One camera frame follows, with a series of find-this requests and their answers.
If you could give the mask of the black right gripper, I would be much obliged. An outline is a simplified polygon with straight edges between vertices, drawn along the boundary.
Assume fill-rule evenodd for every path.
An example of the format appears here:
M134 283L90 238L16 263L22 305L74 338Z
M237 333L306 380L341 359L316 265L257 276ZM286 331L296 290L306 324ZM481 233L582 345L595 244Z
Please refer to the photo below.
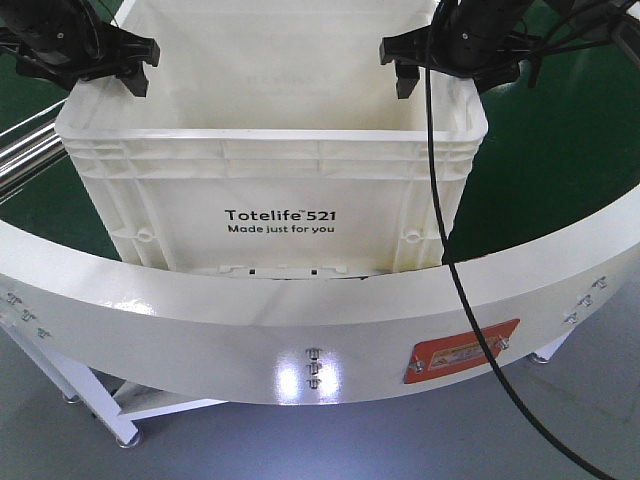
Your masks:
M514 27L530 1L441 1L429 27L384 37L382 65L395 62L396 94L408 99L420 81L420 66L471 79L478 92L520 77L520 56L536 38Z

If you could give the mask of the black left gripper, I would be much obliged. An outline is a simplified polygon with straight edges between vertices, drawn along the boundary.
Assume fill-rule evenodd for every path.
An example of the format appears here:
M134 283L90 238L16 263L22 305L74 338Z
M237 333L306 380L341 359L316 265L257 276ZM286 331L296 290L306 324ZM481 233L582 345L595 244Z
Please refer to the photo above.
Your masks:
M1 22L1 52L16 60L16 72L65 90L107 76L104 58L159 64L153 38L104 23L88 1L3 1ZM147 95L141 63L122 65L115 76L135 97Z

